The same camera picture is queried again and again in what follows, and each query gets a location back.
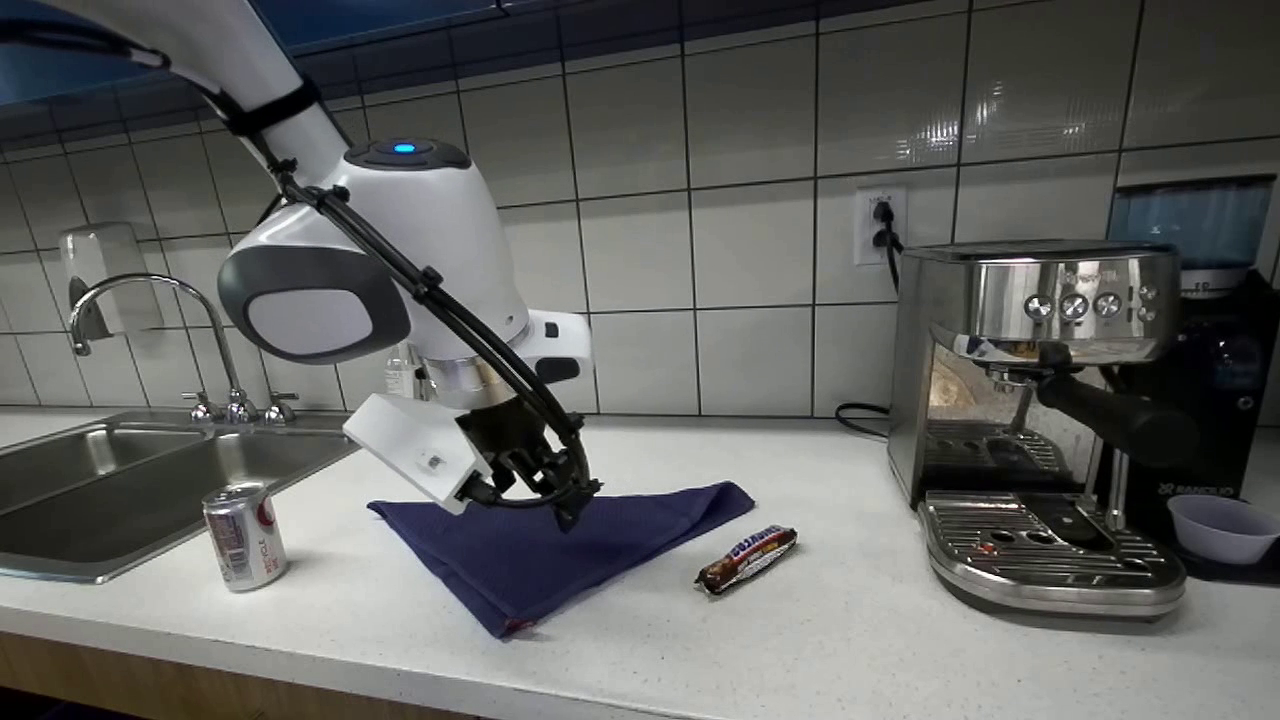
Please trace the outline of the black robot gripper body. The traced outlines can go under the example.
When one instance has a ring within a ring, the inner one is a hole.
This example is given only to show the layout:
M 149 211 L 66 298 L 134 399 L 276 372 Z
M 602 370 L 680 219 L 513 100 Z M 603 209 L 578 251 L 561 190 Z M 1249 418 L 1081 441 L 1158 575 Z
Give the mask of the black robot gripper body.
M 518 466 L 537 489 L 552 494 L 552 474 L 566 466 L 584 466 L 581 420 L 552 412 L 543 418 L 528 399 L 508 399 L 462 418 L 462 434 L 480 453 L 484 468 L 463 485 L 469 499 L 497 506 L 506 497 L 502 466 Z

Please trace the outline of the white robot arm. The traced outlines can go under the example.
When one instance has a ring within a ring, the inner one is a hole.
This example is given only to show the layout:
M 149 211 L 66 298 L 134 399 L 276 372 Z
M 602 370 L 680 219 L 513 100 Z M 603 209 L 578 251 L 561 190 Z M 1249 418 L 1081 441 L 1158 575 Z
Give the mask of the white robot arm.
M 276 183 L 218 273 L 262 354 L 341 366 L 414 348 L 433 391 L 367 396 L 344 434 L 450 512 L 528 489 L 573 525 L 602 485 L 552 396 L 591 357 L 578 314 L 518 288 L 475 159 L 433 135 L 353 145 L 250 0 L 45 0 L 187 81 Z

